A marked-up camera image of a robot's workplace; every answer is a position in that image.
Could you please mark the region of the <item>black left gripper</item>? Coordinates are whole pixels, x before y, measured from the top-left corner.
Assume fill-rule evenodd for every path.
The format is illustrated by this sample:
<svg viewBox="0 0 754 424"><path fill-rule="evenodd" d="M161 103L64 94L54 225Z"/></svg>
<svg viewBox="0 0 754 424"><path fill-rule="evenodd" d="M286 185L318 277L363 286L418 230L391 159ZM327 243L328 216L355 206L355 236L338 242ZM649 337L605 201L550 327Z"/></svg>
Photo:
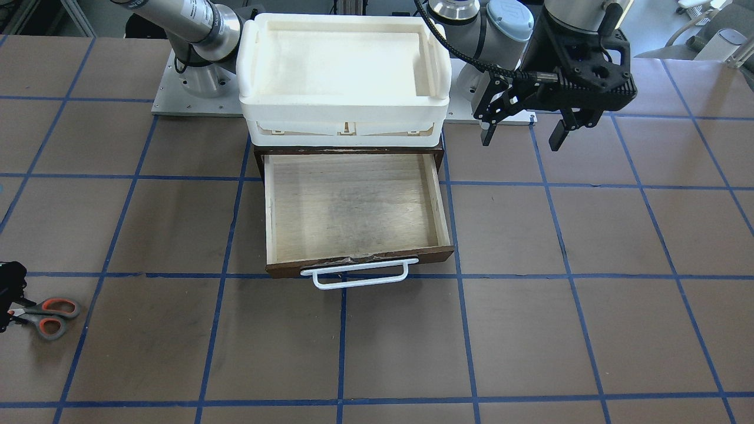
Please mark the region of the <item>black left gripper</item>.
<svg viewBox="0 0 754 424"><path fill-rule="evenodd" d="M471 100L473 116L480 118L483 147L492 142L501 118L522 110L560 110L562 118L548 139L550 150L558 152L571 132L594 128L601 112L617 112L636 98L629 54L630 44L619 29L600 36L561 25L536 25L520 70L557 79L516 81L483 74Z"/></svg>

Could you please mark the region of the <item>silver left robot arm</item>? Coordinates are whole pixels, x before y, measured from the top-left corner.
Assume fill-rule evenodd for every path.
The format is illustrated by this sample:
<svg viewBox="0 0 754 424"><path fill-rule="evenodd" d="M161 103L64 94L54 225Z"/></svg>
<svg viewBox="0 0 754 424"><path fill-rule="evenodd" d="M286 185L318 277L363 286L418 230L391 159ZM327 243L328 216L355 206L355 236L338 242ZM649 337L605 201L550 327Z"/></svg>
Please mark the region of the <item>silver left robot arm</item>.
<svg viewBox="0 0 754 424"><path fill-rule="evenodd" d="M524 110L560 113L549 137L594 128L638 88L620 24L630 1L417 1L436 40L464 62L456 88L489 145L501 121Z"/></svg>

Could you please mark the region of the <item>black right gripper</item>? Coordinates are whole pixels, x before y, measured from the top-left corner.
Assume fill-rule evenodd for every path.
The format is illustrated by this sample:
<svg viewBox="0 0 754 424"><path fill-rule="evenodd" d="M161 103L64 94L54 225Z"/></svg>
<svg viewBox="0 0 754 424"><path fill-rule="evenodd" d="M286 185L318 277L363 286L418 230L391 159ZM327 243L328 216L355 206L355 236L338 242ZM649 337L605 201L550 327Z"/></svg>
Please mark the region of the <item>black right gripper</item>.
<svg viewBox="0 0 754 424"><path fill-rule="evenodd" d="M8 313L11 305L29 305L29 300L24 295L27 286L26 276L27 268L20 262L1 263L1 333L7 330L11 322Z"/></svg>

